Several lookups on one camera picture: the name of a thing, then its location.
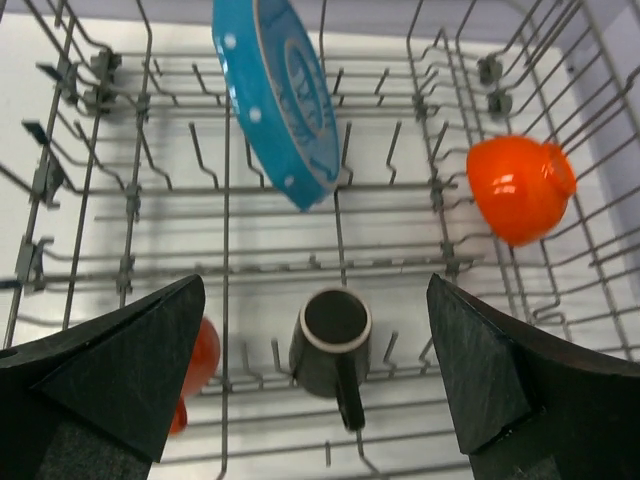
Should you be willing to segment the blue polka dot plate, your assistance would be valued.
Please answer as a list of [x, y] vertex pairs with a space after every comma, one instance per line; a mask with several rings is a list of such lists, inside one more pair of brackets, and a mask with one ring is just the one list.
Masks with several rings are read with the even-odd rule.
[[236, 119], [271, 183], [299, 210], [331, 195], [341, 171], [326, 77], [288, 1], [216, 1], [212, 39]]

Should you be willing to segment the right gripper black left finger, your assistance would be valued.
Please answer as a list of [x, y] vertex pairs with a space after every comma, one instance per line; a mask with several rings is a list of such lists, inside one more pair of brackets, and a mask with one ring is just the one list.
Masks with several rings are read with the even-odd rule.
[[1, 352], [4, 479], [145, 479], [160, 460], [205, 305], [189, 275]]

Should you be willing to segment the dark brown mug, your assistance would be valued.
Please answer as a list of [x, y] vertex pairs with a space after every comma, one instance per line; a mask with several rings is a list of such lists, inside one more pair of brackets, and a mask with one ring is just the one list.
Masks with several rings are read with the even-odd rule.
[[298, 312], [289, 368], [307, 393], [337, 403], [345, 429], [365, 427], [360, 386], [371, 365], [373, 320], [368, 305], [346, 287], [317, 291]]

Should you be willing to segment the orange bowl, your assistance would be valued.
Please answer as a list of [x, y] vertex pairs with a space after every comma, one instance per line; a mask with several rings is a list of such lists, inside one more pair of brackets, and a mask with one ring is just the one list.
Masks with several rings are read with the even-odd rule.
[[553, 230], [577, 190], [562, 147], [524, 135], [472, 145], [466, 175], [485, 222], [510, 247], [531, 244]]

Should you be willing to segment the orange ceramic cup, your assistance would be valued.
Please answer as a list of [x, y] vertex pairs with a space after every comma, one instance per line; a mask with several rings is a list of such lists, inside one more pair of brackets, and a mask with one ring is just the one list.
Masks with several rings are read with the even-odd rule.
[[186, 428], [188, 418], [185, 400], [198, 394], [215, 375], [220, 357], [219, 335], [211, 321], [203, 317], [170, 426], [170, 435], [176, 435]]

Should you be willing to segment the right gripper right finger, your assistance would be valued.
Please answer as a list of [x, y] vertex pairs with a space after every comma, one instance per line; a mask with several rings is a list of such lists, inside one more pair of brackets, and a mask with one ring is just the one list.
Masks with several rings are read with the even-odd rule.
[[477, 479], [636, 479], [639, 366], [515, 319], [433, 275], [433, 344]]

